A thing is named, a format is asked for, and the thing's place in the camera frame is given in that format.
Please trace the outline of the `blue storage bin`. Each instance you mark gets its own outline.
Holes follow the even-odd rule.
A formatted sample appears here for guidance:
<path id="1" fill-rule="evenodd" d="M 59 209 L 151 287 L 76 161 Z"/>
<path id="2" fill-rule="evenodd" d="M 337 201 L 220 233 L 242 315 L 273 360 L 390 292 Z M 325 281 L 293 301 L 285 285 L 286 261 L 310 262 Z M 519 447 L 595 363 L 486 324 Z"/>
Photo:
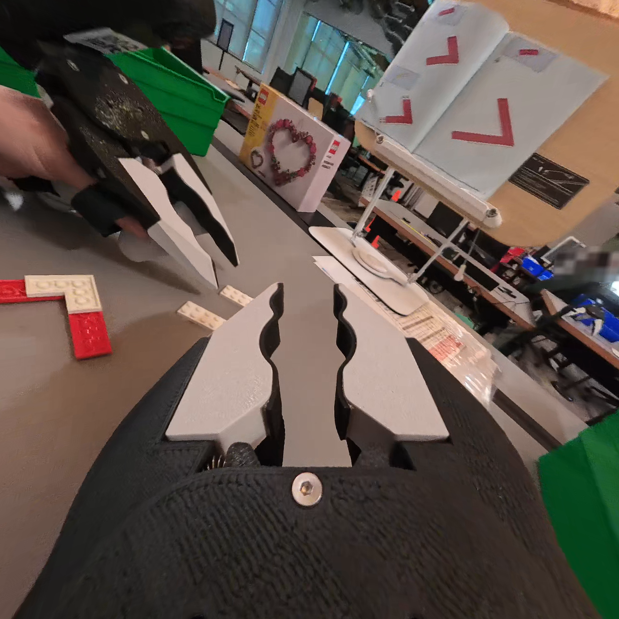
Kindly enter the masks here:
<path id="1" fill-rule="evenodd" d="M 592 334 L 599 335 L 610 343 L 618 342 L 618 310 L 610 311 L 605 301 L 600 298 L 592 299 L 581 295 L 574 301 L 578 310 L 578 319 L 582 324 L 591 328 Z"/>
<path id="2" fill-rule="evenodd" d="M 554 277 L 551 270 L 546 269 L 543 264 L 530 256 L 522 259 L 521 270 L 537 281 L 546 281 Z"/>

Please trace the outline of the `printed sheet in plastic sleeve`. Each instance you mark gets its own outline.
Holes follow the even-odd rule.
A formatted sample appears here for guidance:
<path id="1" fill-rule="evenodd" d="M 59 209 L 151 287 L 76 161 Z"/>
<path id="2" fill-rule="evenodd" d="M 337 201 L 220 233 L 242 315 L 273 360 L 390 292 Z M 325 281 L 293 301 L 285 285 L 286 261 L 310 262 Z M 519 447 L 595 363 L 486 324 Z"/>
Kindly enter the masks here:
<path id="1" fill-rule="evenodd" d="M 406 338 L 417 340 L 485 408 L 490 408 L 499 375 L 498 365 L 490 349 L 471 335 L 453 313 L 428 300 L 412 314 L 401 316 L 380 301 L 336 258 L 314 256 L 313 260 L 333 283 L 346 286 Z"/>

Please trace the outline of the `red and white lego assembly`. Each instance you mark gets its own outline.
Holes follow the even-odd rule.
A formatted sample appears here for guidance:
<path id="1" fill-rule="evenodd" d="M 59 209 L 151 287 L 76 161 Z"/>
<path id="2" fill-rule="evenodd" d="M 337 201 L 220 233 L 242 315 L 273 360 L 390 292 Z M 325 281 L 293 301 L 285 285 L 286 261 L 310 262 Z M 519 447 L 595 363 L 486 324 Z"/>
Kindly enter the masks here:
<path id="1" fill-rule="evenodd" d="M 61 301 L 76 360 L 112 354 L 112 344 L 93 275 L 27 275 L 20 280 L 1 281 L 1 304 Z"/>

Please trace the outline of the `white toy box heart picture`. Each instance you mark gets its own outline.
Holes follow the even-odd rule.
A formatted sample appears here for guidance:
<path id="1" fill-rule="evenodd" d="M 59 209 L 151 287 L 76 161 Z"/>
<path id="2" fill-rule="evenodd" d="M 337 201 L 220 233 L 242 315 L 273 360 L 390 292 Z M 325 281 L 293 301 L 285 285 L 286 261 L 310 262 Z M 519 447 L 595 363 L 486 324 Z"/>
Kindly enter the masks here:
<path id="1" fill-rule="evenodd" d="M 273 87 L 261 84 L 241 162 L 300 213 L 313 213 L 351 141 Z"/>

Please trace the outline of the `green plastic bin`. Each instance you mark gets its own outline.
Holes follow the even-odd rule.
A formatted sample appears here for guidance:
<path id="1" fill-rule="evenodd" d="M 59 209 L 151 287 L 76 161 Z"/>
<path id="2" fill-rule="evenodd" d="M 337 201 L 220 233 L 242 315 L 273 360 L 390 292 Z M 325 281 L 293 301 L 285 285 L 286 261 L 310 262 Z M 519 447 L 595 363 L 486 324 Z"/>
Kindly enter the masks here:
<path id="1" fill-rule="evenodd" d="M 2 48 L 0 50 L 0 55 L 1 85 L 27 96 L 40 98 L 34 73 L 20 66 Z"/>
<path id="2" fill-rule="evenodd" d="M 197 103 L 184 98 L 166 97 L 154 103 L 157 111 L 177 135 L 214 130 L 225 110 L 225 103 Z"/>
<path id="3" fill-rule="evenodd" d="M 602 618 L 618 618 L 618 414 L 539 458 L 544 504 L 569 566 Z"/>
<path id="4" fill-rule="evenodd" d="M 106 55 L 155 103 L 166 97 L 227 104 L 229 97 L 204 76 L 163 48 Z"/>
<path id="5" fill-rule="evenodd" d="M 182 119 L 172 120 L 168 126 L 190 154 L 198 157 L 206 156 L 215 128 Z"/>

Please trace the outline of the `black diagram label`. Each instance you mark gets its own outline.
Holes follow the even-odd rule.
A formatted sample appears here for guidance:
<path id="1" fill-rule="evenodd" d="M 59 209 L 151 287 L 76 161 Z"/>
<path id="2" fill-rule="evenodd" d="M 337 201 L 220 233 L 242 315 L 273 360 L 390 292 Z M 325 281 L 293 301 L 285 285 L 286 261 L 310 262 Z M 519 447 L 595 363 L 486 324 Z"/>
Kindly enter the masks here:
<path id="1" fill-rule="evenodd" d="M 587 178 L 537 152 L 509 177 L 508 182 L 558 211 L 590 183 Z"/>

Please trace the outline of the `open instruction booklet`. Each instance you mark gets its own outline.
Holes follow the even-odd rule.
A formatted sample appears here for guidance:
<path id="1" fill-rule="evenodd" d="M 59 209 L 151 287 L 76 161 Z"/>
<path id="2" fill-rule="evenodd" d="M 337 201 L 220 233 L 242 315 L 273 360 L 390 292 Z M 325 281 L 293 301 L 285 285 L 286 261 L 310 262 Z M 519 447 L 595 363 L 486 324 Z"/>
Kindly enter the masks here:
<path id="1" fill-rule="evenodd" d="M 487 199 L 607 79 L 482 4 L 435 1 L 355 118 Z"/>

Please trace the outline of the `white lego plate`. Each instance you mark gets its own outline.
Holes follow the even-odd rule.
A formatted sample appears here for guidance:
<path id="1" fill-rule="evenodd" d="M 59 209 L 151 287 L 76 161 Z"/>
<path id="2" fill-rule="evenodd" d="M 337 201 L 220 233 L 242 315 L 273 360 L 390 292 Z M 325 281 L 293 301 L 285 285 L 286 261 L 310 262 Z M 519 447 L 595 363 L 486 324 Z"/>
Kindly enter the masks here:
<path id="1" fill-rule="evenodd" d="M 232 287 L 231 285 L 224 286 L 224 288 L 219 291 L 219 296 L 228 299 L 232 303 L 242 308 L 248 306 L 253 301 L 253 298 L 251 296 Z"/>
<path id="2" fill-rule="evenodd" d="M 176 314 L 182 318 L 197 324 L 210 332 L 214 332 L 226 323 L 226 319 L 219 315 L 195 304 L 192 301 L 187 301 L 176 310 Z"/>

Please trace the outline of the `person's left hand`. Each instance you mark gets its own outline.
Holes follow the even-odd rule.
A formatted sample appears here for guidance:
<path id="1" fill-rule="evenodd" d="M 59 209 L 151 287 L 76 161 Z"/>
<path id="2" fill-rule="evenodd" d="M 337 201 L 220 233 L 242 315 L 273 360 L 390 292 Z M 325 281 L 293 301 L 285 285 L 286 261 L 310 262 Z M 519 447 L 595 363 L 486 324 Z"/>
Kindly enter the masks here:
<path id="1" fill-rule="evenodd" d="M 1 86 L 1 194 L 9 204 L 21 205 L 27 192 L 54 196 L 48 205 L 86 216 L 103 236 L 124 230 L 147 239 L 146 229 L 96 188 L 67 143 L 41 99 Z"/>

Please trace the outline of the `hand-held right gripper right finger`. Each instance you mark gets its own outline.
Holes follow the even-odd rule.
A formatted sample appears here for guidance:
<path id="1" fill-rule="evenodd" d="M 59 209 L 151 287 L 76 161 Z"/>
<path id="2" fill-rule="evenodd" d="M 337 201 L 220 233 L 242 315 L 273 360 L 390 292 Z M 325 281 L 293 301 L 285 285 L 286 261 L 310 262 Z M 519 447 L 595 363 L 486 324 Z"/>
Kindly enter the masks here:
<path id="1" fill-rule="evenodd" d="M 357 448 L 441 442 L 449 431 L 405 335 L 343 284 L 334 286 L 338 436 Z"/>

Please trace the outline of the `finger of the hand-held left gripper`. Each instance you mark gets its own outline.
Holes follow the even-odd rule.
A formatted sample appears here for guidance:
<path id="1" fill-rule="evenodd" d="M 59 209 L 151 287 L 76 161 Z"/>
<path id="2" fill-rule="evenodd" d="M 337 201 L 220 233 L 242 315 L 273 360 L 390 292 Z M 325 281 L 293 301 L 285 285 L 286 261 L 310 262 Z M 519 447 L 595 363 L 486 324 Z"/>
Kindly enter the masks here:
<path id="1" fill-rule="evenodd" d="M 148 229 L 151 239 L 211 288 L 217 288 L 219 283 L 212 258 L 174 210 L 159 175 L 136 159 L 119 159 L 119 162 L 159 216 L 159 221 Z"/>
<path id="2" fill-rule="evenodd" d="M 203 250 L 216 247 L 237 267 L 240 260 L 233 236 L 201 173 L 176 153 L 160 165 L 159 179 L 174 212 L 189 226 L 198 245 Z"/>

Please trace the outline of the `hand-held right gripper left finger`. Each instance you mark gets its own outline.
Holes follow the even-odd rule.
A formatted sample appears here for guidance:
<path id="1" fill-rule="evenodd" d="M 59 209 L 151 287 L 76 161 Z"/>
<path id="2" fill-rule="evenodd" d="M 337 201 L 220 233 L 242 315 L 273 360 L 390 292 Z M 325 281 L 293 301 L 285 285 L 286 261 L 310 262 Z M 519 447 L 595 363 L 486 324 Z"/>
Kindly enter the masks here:
<path id="1" fill-rule="evenodd" d="M 280 345 L 282 282 L 273 283 L 208 340 L 165 436 L 206 440 L 219 447 L 285 434 L 279 374 L 272 360 Z"/>

